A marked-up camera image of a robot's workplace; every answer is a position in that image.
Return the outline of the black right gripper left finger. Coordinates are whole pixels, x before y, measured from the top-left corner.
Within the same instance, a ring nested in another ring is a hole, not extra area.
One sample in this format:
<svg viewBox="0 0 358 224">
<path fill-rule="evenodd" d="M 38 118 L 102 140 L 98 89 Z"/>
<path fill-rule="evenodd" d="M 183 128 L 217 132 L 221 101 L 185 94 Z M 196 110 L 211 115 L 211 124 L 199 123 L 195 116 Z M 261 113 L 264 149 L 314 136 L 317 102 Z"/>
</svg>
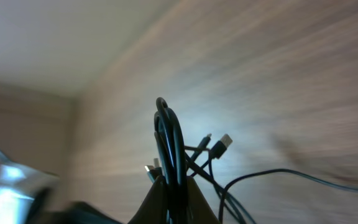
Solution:
<svg viewBox="0 0 358 224">
<path fill-rule="evenodd" d="M 146 198 L 128 224 L 165 224 L 168 194 L 164 176 L 158 176 Z"/>
</svg>

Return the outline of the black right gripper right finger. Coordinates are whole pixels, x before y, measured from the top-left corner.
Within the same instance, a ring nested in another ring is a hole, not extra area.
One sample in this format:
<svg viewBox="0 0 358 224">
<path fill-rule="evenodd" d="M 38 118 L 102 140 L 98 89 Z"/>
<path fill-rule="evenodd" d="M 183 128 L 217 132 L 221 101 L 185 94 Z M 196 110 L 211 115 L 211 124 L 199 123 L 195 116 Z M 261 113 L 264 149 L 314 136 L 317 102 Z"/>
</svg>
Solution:
<svg viewBox="0 0 358 224">
<path fill-rule="evenodd" d="M 187 177 L 188 192 L 188 223 L 190 224 L 220 224 L 196 181 Z"/>
</svg>

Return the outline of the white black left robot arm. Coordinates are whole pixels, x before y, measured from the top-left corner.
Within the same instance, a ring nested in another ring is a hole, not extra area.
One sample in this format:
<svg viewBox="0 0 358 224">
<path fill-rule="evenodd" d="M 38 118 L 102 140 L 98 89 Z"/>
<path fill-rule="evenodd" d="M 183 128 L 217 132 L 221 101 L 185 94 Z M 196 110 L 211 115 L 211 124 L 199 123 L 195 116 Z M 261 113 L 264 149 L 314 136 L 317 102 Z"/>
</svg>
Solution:
<svg viewBox="0 0 358 224">
<path fill-rule="evenodd" d="M 46 211 L 59 180 L 56 174 L 14 162 L 0 150 L 0 223 L 118 223 L 85 202 Z"/>
</svg>

